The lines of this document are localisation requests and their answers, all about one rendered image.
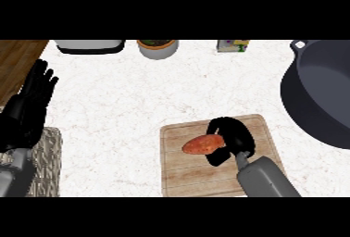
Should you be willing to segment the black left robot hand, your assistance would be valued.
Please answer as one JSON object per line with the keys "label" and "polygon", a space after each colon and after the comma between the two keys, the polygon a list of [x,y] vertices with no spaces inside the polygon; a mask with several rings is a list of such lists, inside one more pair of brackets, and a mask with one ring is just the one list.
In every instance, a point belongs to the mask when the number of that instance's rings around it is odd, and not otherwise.
{"label": "black left robot hand", "polygon": [[59,78],[47,62],[38,59],[27,75],[21,93],[13,95],[0,113],[0,153],[33,148],[41,139],[46,107]]}

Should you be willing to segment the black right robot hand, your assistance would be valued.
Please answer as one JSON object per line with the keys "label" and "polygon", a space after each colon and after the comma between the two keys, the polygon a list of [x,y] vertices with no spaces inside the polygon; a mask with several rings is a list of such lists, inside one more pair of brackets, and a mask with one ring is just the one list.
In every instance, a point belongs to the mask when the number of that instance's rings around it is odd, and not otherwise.
{"label": "black right robot hand", "polygon": [[256,143],[245,124],[235,118],[214,118],[207,128],[207,134],[217,134],[223,137],[225,146],[217,148],[207,155],[213,166],[220,166],[230,156],[244,154],[251,157],[256,152]]}

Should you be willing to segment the orange sweet potato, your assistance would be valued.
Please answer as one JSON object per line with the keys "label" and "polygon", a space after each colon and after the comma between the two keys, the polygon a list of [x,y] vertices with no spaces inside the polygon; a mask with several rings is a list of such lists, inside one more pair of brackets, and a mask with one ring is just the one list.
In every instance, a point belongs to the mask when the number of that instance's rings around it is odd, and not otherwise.
{"label": "orange sweet potato", "polygon": [[185,143],[182,151],[191,155],[210,155],[223,146],[223,137],[217,134],[207,134],[192,138]]}

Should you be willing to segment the wooden cutting board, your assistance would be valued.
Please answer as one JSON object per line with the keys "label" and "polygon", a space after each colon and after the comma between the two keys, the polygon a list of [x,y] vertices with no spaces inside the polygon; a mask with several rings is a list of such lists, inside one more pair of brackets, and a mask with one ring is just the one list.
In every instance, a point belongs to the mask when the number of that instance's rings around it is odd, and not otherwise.
{"label": "wooden cutting board", "polygon": [[[267,156],[279,169],[285,169],[263,116],[253,114],[235,118],[248,127],[256,142],[256,153],[248,161],[253,162],[261,156]],[[245,194],[236,180],[235,157],[214,167],[204,155],[189,155],[182,151],[183,144],[193,137],[205,134],[208,123],[207,120],[179,123],[164,126],[160,130],[161,192],[167,197]]]}

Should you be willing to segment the dark grey pot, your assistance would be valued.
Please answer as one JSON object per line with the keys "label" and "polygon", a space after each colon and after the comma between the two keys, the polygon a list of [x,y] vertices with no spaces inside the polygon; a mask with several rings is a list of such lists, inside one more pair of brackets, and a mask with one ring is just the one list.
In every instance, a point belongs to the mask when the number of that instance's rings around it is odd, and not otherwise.
{"label": "dark grey pot", "polygon": [[350,40],[294,40],[281,82],[288,115],[320,142],[350,149]]}

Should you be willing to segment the brown wooden surface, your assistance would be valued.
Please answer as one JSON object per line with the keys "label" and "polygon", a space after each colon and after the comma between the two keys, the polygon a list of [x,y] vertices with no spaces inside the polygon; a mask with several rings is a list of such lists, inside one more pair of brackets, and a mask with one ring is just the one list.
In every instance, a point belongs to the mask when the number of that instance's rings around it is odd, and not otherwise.
{"label": "brown wooden surface", "polygon": [[18,94],[47,40],[0,40],[0,106]]}

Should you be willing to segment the woven grey placemat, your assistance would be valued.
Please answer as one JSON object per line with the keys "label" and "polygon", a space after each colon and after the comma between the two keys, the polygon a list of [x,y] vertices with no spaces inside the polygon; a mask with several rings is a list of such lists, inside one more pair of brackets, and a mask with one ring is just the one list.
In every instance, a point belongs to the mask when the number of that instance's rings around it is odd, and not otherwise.
{"label": "woven grey placemat", "polygon": [[[56,128],[44,128],[41,140],[31,150],[35,174],[25,197],[58,197],[62,168],[62,134]],[[12,162],[9,154],[0,153],[0,165]]]}

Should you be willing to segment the black and white appliance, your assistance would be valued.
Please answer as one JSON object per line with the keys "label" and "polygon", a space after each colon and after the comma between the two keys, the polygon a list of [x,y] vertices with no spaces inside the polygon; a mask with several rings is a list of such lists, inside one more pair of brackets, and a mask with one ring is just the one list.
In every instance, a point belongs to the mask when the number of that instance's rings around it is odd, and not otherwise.
{"label": "black and white appliance", "polygon": [[103,55],[115,54],[124,48],[124,40],[56,40],[56,47],[64,54]]}

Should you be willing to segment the small printed box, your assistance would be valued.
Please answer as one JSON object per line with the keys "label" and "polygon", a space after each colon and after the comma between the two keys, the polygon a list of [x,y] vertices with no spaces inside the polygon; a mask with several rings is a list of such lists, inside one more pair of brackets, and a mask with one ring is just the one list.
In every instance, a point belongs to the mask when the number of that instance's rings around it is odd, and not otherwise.
{"label": "small printed box", "polygon": [[245,52],[248,40],[219,40],[216,49],[219,52]]}

